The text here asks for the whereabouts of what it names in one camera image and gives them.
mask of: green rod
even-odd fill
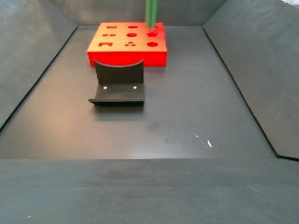
[[[145,0],[144,21],[147,28],[155,28],[157,0]]]

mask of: circular hole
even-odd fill
[[[127,36],[128,36],[129,38],[133,38],[133,37],[136,36],[136,33],[128,33]]]
[[[151,47],[155,47],[155,46],[157,46],[157,43],[155,43],[155,42],[148,42],[147,45],[151,46]]]

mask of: black holder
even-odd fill
[[[144,61],[128,66],[96,63],[97,93],[93,104],[144,103]]]

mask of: white speck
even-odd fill
[[[211,146],[211,141],[208,140],[208,145],[209,145],[209,147],[212,148],[212,146]]]

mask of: gray floor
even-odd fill
[[[167,27],[168,65],[144,70],[145,102],[95,108],[80,27],[0,134],[0,158],[274,158],[201,28]]]
[[[167,28],[144,109],[88,103],[93,31],[79,28],[0,133],[1,158],[41,158],[0,159],[1,222],[296,224],[299,165],[275,158],[201,29]]]

